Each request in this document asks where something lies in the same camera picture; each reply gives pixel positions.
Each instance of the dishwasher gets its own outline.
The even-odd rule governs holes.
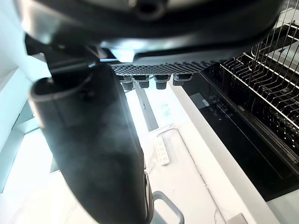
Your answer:
[[[183,85],[265,201],[299,189],[298,8],[287,1],[262,41]]]

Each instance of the wire rack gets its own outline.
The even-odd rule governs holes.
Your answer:
[[[286,7],[273,31],[251,49],[221,67],[299,129],[298,1]]]
[[[283,9],[264,40],[220,68],[222,77],[232,75],[233,98],[272,130],[299,164],[299,1],[286,1]]]

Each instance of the white countertop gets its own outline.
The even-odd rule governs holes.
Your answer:
[[[197,167],[226,221],[242,213],[249,224],[278,224],[267,203],[181,86],[169,85],[190,118],[179,126]]]

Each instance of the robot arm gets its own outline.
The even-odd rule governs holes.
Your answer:
[[[102,224],[153,217],[143,152],[120,79],[93,52],[132,50],[132,64],[221,60],[269,31],[281,0],[16,0],[28,54],[52,78],[30,105],[70,189]]]

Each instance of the dishwasher rack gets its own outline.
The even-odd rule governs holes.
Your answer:
[[[249,111],[299,168],[298,1],[281,13],[268,36],[251,51],[219,64],[220,85]]]

